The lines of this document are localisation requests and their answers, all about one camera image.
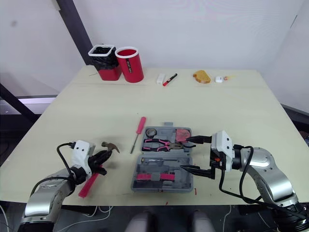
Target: pen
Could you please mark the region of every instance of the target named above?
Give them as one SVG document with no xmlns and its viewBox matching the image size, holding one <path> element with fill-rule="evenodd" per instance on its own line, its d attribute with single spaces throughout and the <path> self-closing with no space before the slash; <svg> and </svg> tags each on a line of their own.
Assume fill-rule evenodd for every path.
<svg viewBox="0 0 309 232">
<path fill-rule="evenodd" d="M 172 79 L 174 79 L 177 76 L 177 73 L 175 73 L 169 80 L 163 83 L 163 86 L 166 86 L 169 82 L 171 82 Z"/>
</svg>

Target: screwdriver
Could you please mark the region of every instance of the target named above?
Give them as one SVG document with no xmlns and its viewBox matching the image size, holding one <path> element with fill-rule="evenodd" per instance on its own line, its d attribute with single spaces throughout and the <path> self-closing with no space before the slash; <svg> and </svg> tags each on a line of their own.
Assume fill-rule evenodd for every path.
<svg viewBox="0 0 309 232">
<path fill-rule="evenodd" d="M 134 141 L 134 144 L 133 144 L 133 146 L 132 146 L 132 149 L 131 149 L 130 154 L 133 153 L 133 150 L 134 150 L 134 148 L 135 148 L 135 143 L 136 143 L 136 141 L 137 141 L 137 137 L 139 136 L 139 134 L 141 134 L 141 131 L 142 131 L 143 128 L 144 128 L 145 122 L 146 122 L 146 117 L 141 117 L 141 118 L 140 118 L 139 126 L 137 127 L 137 131 L 136 131 L 136 138 L 135 138 L 135 141 Z"/>
</svg>

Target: red cylindrical cup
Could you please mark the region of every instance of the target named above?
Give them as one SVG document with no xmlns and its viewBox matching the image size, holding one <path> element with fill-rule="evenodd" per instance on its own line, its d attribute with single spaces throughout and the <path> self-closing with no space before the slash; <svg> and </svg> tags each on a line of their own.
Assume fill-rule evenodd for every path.
<svg viewBox="0 0 309 232">
<path fill-rule="evenodd" d="M 135 47 L 121 47 L 115 51 L 126 81 L 136 83 L 144 78 L 139 51 Z"/>
</svg>

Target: pliers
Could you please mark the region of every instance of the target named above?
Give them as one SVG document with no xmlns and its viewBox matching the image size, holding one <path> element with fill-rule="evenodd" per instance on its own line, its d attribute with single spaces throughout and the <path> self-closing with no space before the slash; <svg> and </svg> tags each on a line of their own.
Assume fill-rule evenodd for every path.
<svg viewBox="0 0 309 232">
<path fill-rule="evenodd" d="M 182 149 L 183 145 L 179 143 L 171 143 L 169 140 L 164 139 L 145 139 L 144 143 L 159 143 L 164 146 L 152 148 L 152 147 L 143 147 L 142 151 L 169 151 L 171 149 Z"/>
</svg>

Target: light wooden table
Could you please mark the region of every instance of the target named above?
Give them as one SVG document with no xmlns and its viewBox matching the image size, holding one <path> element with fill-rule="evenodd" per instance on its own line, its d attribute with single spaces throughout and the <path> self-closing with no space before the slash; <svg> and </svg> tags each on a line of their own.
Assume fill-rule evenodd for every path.
<svg viewBox="0 0 309 232">
<path fill-rule="evenodd" d="M 218 84 L 200 84 L 192 74 L 196 70 L 145 69 L 145 78 L 137 84 L 102 81 L 92 66 L 85 66 L 57 96 L 0 168 L 0 199 L 27 202 L 39 180 L 64 168 L 56 153 L 57 145 L 78 139 L 116 144 L 104 163 L 108 174 L 99 176 L 85 199 L 78 197 L 82 185 L 64 201 L 73 205 L 196 205 L 243 204 L 238 198 L 219 191 L 216 179 L 194 177 L 190 193 L 135 193 L 130 185 L 142 136 L 134 153 L 129 154 L 141 116 L 146 126 L 190 127 L 193 135 L 212 135 L 226 130 L 233 143 L 259 146 L 274 156 L 277 166 L 288 176 L 301 202 L 309 201 L 309 149 L 289 117 L 254 70 L 207 70 L 233 76 Z M 159 73 L 178 76 L 167 87 L 158 86 Z M 72 150 L 62 152 L 70 163 Z M 198 145 L 191 154 L 193 163 L 209 167 L 210 145 Z M 238 192 L 241 172 L 225 174 L 224 188 Z M 259 195 L 253 180 L 246 177 L 244 193 Z"/>
</svg>

